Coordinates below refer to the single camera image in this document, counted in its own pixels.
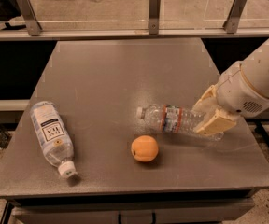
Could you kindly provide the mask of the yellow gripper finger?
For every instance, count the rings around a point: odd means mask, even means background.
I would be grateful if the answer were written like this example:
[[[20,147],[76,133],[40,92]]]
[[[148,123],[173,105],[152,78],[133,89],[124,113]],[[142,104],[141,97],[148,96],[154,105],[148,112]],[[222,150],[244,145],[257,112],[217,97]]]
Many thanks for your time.
[[[211,116],[215,113],[217,107],[216,86],[211,85],[192,107],[192,111]]]
[[[215,107],[205,114],[203,120],[193,130],[203,136],[212,136],[232,129],[236,123],[236,114]]]

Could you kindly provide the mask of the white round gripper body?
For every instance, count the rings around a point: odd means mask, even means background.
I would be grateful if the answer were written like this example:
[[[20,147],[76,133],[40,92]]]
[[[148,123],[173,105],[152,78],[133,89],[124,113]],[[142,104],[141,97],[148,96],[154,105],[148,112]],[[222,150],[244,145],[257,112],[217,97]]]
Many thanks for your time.
[[[235,62],[219,77],[216,84],[218,104],[235,115],[256,117],[269,108],[269,98],[254,90],[242,70],[242,63]]]

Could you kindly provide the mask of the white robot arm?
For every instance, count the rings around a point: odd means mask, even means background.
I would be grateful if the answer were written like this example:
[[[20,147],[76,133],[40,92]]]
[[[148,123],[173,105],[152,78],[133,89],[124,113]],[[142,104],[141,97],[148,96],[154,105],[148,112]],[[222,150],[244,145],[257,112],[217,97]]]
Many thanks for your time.
[[[243,61],[233,63],[193,106],[204,114],[193,131],[223,133],[239,118],[253,118],[269,108],[269,38]]]

